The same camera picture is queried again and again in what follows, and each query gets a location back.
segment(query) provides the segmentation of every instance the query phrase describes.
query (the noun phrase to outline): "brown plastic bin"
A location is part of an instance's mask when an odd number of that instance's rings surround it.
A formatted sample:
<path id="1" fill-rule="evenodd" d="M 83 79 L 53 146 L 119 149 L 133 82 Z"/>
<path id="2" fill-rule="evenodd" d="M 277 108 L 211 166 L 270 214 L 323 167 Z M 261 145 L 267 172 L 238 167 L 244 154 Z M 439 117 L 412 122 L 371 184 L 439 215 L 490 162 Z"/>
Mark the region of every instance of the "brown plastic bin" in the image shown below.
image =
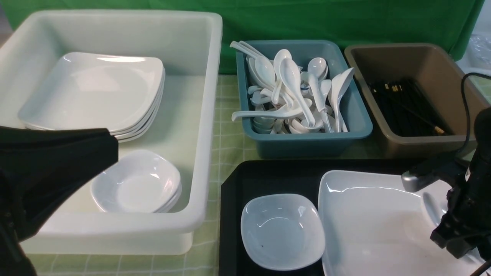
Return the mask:
<path id="1" fill-rule="evenodd" d="M 368 105 L 376 136 L 386 158 L 430 157 L 455 150 L 465 141 L 466 119 L 460 92 L 464 73 L 440 47 L 433 44 L 373 44 L 350 46 L 344 51 L 348 64 L 355 68 L 355 81 Z M 379 109 L 367 83 L 415 79 L 430 104 L 455 135 L 439 137 L 401 137 L 393 133 Z M 470 80 L 465 83 L 470 110 L 471 130 L 477 113 L 490 105 Z M 475 149 L 471 137 L 464 150 Z"/>

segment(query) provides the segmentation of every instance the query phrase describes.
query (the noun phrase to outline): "teal plastic bin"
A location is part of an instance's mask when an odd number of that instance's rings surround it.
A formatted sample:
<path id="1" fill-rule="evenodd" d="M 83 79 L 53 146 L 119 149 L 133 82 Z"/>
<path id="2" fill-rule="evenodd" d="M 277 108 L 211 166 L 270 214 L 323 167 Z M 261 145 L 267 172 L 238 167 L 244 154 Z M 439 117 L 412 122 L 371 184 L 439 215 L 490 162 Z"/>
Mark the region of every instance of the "teal plastic bin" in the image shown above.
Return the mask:
<path id="1" fill-rule="evenodd" d="M 287 49 L 297 65 L 303 68 L 307 68 L 311 59 L 323 57 L 329 67 L 330 79 L 348 69 L 341 50 L 330 41 L 265 40 L 248 41 L 248 43 L 269 59 L 274 59 L 279 50 Z M 246 55 L 237 52 L 236 58 L 241 110 L 254 110 L 247 94 L 250 76 Z M 349 132 L 271 135 L 256 133 L 252 128 L 252 118 L 244 118 L 242 125 L 245 134 L 256 141 L 257 152 L 261 158 L 334 157 L 340 155 L 354 141 L 369 136 L 373 128 L 354 82 L 343 96 L 340 109 Z"/>

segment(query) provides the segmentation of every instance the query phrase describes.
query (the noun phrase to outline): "gray plastic bin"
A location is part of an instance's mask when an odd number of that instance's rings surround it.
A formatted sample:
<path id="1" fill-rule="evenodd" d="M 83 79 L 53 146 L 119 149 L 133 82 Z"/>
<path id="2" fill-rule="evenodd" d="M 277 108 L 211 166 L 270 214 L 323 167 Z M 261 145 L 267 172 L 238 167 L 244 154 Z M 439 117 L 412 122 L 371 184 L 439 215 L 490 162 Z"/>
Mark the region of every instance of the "gray plastic bin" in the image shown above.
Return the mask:
<path id="1" fill-rule="evenodd" d="M 268 40 L 248 41 L 248 43 L 269 59 L 274 59 L 279 50 L 287 49 L 291 52 L 297 65 L 305 69 L 311 59 L 318 56 L 323 57 L 329 67 L 328 77 L 330 79 L 348 69 L 341 50 L 330 41 Z M 236 57 L 241 110 L 253 110 L 247 94 L 250 82 L 246 55 L 237 52 Z M 373 128 L 368 111 L 354 82 L 351 83 L 341 100 L 341 113 L 349 132 L 271 135 L 256 133 L 252 128 L 252 118 L 244 118 L 242 124 L 245 134 L 256 141 L 257 151 L 261 158 L 332 157 L 340 155 L 355 140 L 369 136 Z"/>
<path id="2" fill-rule="evenodd" d="M 350 46 L 344 52 L 355 68 L 355 79 L 376 122 L 374 136 L 386 158 L 427 158 L 463 145 L 467 128 L 461 95 L 464 73 L 442 48 L 425 43 L 372 44 Z M 367 83 L 404 77 L 419 83 L 455 135 L 401 137 L 392 132 Z M 465 82 L 465 97 L 473 134 L 477 113 L 490 105 L 470 80 Z M 475 147 L 472 135 L 464 153 Z"/>

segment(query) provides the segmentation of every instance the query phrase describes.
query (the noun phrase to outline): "green checkered tablecloth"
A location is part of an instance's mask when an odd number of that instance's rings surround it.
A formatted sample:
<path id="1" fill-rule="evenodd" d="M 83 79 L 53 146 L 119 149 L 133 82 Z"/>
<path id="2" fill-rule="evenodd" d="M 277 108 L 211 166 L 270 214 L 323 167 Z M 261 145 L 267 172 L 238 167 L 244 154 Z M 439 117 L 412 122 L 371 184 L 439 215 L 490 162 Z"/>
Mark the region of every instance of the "green checkered tablecloth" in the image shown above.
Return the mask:
<path id="1" fill-rule="evenodd" d="M 491 102 L 491 82 L 474 80 Z M 208 209 L 203 225 L 194 232 L 193 246 L 180 256 L 30 255 L 40 276 L 215 276 L 218 275 L 220 185 L 246 160 L 257 160 L 255 144 L 231 122 L 240 109 L 236 76 L 220 76 L 215 107 Z M 340 158 L 379 158 L 371 139 L 356 142 Z"/>

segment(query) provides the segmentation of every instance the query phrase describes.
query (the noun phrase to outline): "green backdrop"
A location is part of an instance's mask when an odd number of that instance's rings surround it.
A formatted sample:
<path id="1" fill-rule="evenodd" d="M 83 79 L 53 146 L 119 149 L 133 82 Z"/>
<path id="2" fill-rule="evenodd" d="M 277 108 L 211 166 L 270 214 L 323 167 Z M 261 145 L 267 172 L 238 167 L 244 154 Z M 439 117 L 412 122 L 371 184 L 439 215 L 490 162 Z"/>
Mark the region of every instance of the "green backdrop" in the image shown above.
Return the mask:
<path id="1" fill-rule="evenodd" d="M 220 72 L 235 73 L 232 40 L 429 42 L 462 57 L 484 0 L 0 0 L 15 29 L 46 9 L 171 9 L 223 17 Z"/>

